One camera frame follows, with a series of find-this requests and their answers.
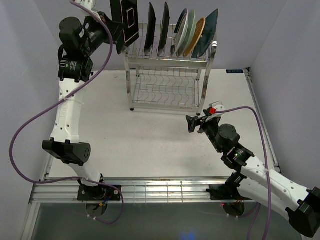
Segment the dark teal square plate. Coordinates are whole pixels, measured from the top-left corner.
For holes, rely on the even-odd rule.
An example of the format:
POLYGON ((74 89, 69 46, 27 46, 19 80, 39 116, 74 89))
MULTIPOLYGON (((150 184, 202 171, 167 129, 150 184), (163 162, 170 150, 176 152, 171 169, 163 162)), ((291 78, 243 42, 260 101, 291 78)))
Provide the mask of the dark teal square plate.
POLYGON ((202 37, 195 46, 191 56, 193 59, 198 59, 202 57, 207 51, 208 47, 211 45, 216 34, 218 15, 219 10, 216 9, 205 18, 205 25, 201 34, 202 37))

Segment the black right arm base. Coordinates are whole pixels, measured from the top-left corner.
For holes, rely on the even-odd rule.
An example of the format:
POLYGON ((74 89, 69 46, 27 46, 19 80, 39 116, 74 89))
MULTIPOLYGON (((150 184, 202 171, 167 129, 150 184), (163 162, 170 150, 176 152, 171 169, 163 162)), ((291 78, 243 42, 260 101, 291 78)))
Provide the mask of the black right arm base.
POLYGON ((251 200, 251 198, 242 196, 239 193, 241 182, 247 177, 239 172, 233 172, 224 184, 210 184, 205 190, 210 194, 211 200, 251 200))

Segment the black square floral plate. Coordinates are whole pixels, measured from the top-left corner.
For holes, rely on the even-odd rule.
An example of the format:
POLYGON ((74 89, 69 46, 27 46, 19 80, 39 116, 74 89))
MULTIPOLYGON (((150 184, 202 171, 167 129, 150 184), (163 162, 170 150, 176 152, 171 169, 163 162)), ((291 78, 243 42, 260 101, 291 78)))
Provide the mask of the black square floral plate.
POLYGON ((161 23, 159 45, 158 45, 158 51, 157 51, 158 57, 160 57, 163 54, 165 46, 167 44, 169 24, 170 24, 170 10, 169 10, 168 3, 165 2, 164 10, 163 10, 163 18, 161 23))
POLYGON ((154 37, 155 37, 155 30, 156 30, 156 14, 155 9, 152 3, 149 3, 148 9, 148 23, 147 23, 147 32, 145 37, 145 45, 144 45, 144 55, 147 56, 151 52, 151 48, 154 44, 154 37))

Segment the light green floral plate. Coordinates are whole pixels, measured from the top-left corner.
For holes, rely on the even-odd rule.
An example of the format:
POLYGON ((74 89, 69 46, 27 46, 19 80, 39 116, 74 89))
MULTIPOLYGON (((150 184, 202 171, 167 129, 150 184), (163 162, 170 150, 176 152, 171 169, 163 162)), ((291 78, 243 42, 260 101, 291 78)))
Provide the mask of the light green floral plate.
POLYGON ((191 40, 192 40, 193 35, 195 33, 195 27, 196 27, 196 11, 194 9, 192 9, 188 13, 187 30, 186 30, 184 40, 183 40, 180 48, 178 49, 177 57, 180 57, 181 55, 183 55, 184 52, 186 51, 187 47, 191 43, 191 40))

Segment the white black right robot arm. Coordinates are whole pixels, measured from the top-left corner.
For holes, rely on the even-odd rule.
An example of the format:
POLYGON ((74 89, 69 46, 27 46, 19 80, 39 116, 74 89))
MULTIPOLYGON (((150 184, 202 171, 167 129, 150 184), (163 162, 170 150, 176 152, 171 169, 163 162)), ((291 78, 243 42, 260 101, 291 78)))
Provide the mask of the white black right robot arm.
POLYGON ((199 127, 223 163, 234 170, 226 181, 226 194, 254 200, 282 215, 290 225, 307 238, 320 228, 320 189, 299 185, 273 169, 266 169, 253 152, 239 143, 240 135, 230 124, 219 124, 219 117, 186 117, 190 133, 199 127))

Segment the white plate teal red rim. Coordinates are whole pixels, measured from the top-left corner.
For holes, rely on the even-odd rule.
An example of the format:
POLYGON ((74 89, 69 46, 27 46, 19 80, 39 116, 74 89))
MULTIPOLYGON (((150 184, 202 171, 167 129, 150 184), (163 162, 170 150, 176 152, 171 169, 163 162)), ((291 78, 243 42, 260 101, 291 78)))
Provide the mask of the white plate teal red rim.
POLYGON ((185 8, 179 16, 178 22, 172 35, 172 43, 170 47, 170 55, 178 55, 188 30, 188 9, 185 8))

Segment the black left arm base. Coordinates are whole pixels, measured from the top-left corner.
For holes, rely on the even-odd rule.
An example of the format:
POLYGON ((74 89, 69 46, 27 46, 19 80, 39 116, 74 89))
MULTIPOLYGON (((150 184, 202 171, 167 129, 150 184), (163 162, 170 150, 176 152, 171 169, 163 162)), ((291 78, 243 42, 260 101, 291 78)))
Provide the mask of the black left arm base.
POLYGON ((95 185, 88 186, 77 180, 80 187, 78 189, 78 201, 105 201, 109 198, 110 201, 120 201, 120 193, 116 193, 116 189, 109 186, 95 185))

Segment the cream square floral plate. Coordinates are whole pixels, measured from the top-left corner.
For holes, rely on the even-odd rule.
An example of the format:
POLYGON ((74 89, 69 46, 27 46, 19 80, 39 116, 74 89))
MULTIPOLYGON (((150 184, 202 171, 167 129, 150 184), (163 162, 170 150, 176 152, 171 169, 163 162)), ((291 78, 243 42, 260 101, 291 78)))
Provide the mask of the cream square floral plate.
POLYGON ((117 53, 121 54, 139 38, 139 19, 137 0, 111 0, 112 20, 124 24, 117 39, 117 53))

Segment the woven bamboo round plate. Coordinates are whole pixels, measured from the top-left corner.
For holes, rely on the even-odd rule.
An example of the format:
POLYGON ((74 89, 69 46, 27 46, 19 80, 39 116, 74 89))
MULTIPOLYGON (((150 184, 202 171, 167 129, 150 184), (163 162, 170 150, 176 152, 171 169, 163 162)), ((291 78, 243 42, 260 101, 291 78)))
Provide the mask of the woven bamboo round plate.
POLYGON ((194 31, 192 40, 191 40, 189 46, 187 47, 187 49, 186 49, 186 50, 184 51, 184 53, 183 53, 183 56, 184 56, 185 58, 186 58, 186 57, 194 50, 194 48, 196 47, 198 41, 200 40, 200 38, 201 38, 201 36, 202 36, 202 33, 203 33, 203 30, 204 30, 205 24, 206 24, 206 18, 205 18, 205 17, 202 17, 202 18, 196 23, 195 31, 194 31))

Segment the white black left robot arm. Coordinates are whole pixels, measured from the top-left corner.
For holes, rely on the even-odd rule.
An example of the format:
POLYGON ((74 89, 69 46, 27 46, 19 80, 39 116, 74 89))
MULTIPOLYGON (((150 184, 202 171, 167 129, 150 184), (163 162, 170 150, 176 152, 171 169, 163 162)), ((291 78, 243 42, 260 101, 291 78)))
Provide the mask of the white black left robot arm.
POLYGON ((123 24, 112 21, 99 11, 84 22, 76 17, 67 17, 59 23, 61 46, 58 50, 59 100, 55 125, 49 140, 42 142, 42 149, 61 160, 74 170, 81 185, 89 187, 88 193, 100 200, 106 195, 106 187, 100 184, 102 174, 89 162, 91 146, 80 142, 79 123, 85 89, 77 93, 89 81, 93 61, 91 55, 102 45, 109 44, 110 38, 104 26, 108 26, 112 36, 118 36, 123 24))

